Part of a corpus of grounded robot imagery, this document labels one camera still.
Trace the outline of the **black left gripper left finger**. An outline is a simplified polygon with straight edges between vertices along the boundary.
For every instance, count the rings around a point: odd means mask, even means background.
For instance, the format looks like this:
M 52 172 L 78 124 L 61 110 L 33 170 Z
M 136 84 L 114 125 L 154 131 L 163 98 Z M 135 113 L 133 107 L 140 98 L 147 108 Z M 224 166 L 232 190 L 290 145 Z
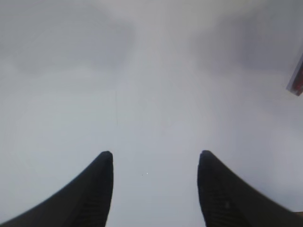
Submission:
M 113 193 L 113 155 L 101 152 L 77 177 L 3 227 L 104 227 Z

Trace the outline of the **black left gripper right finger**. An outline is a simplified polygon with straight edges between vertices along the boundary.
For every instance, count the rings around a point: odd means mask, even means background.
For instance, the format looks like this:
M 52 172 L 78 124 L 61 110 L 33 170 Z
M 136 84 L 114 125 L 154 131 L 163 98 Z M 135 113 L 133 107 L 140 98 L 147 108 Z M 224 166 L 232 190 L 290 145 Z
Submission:
M 301 227 L 303 218 L 261 194 L 211 151 L 200 154 L 199 203 L 208 227 Z

